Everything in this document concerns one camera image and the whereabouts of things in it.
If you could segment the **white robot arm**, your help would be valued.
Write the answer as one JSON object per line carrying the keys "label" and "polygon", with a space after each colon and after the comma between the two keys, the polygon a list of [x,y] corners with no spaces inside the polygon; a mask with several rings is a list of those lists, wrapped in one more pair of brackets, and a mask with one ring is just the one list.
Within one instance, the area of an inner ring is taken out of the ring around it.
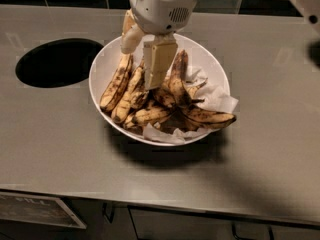
{"label": "white robot arm", "polygon": [[[129,0],[123,21],[121,52],[134,52],[146,35],[154,40],[144,48],[147,66],[145,87],[157,88],[164,80],[177,51],[174,33],[184,28],[197,0]],[[290,0],[302,16],[319,28],[320,0]]]}

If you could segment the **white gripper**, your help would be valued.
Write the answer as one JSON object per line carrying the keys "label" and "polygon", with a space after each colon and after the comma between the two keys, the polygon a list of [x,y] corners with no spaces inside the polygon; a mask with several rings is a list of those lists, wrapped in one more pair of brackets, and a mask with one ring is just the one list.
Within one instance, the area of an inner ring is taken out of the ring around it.
{"label": "white gripper", "polygon": [[145,88],[152,90],[161,86],[176,55],[178,44],[172,32],[187,25],[197,0],[129,1],[131,9],[123,20],[121,52],[133,53],[146,33],[157,35],[143,42]]}

